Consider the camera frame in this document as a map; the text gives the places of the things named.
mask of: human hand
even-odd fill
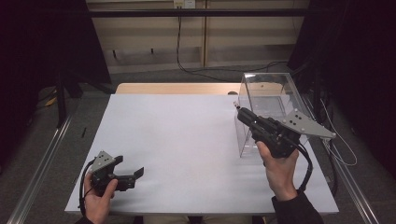
[[[86,217],[95,224],[105,223],[110,211],[110,199],[114,197],[118,180],[113,179],[108,183],[105,193],[102,197],[92,188],[92,174],[88,173],[84,178],[84,199]]]
[[[294,150],[288,158],[273,158],[270,150],[263,142],[256,143],[262,160],[265,163],[265,173],[274,192],[280,202],[288,201],[297,196],[297,190],[293,184],[294,170],[296,167],[298,150]]]

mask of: transparent box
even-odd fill
[[[278,121],[282,121],[294,109],[311,117],[289,73],[245,73],[237,103],[258,116]],[[240,157],[257,153],[249,127],[239,121],[237,112],[235,127]],[[300,141],[304,144],[307,136],[303,135]]]

